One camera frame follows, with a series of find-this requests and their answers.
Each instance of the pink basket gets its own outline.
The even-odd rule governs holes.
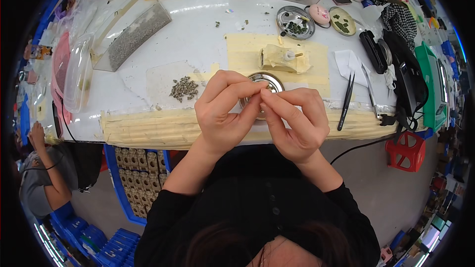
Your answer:
[[[66,110],[66,108],[61,104],[64,96],[64,83],[66,79],[66,72],[68,70],[69,62],[69,33],[66,31],[61,38],[59,39],[56,50],[53,52],[53,68],[51,74],[51,96],[53,96],[53,101],[58,109],[59,121],[64,119],[66,124],[71,122],[71,113]],[[61,129],[61,134],[58,134],[58,137],[61,137],[63,134],[62,124],[59,124]]]

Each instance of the checkered cloth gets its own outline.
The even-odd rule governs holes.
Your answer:
[[[388,0],[371,0],[376,5],[384,5]],[[386,30],[393,31],[404,38],[407,46],[414,53],[416,44],[414,37],[417,35],[417,24],[407,7],[391,3],[384,8],[381,13],[381,19]]]

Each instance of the floor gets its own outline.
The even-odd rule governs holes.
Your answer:
[[[320,148],[332,160],[343,151],[372,140],[332,140]],[[417,173],[387,167],[384,142],[349,152],[334,164],[350,188],[359,209],[367,215],[381,246],[389,244],[400,230],[419,219],[429,196],[429,183],[436,170],[437,137],[426,140],[426,156]],[[73,193],[77,215],[96,225],[110,238],[118,228],[142,234],[143,227],[127,221],[107,171],[101,172],[91,193]]]

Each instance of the green fragment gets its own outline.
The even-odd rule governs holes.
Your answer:
[[[335,25],[340,28],[341,31],[343,31],[344,33],[350,33],[350,31],[348,30],[348,28],[346,28],[345,26],[343,26],[342,23],[336,21],[335,22]]]

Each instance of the black tweezers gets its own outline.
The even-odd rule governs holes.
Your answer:
[[[348,107],[350,106],[350,99],[353,92],[353,84],[355,83],[355,72],[353,71],[353,80],[350,73],[350,79],[348,80],[348,87],[346,88],[345,102],[343,104],[343,110],[341,111],[340,122],[338,123],[338,131],[341,131],[343,128],[343,122],[345,121],[346,113],[348,112]]]

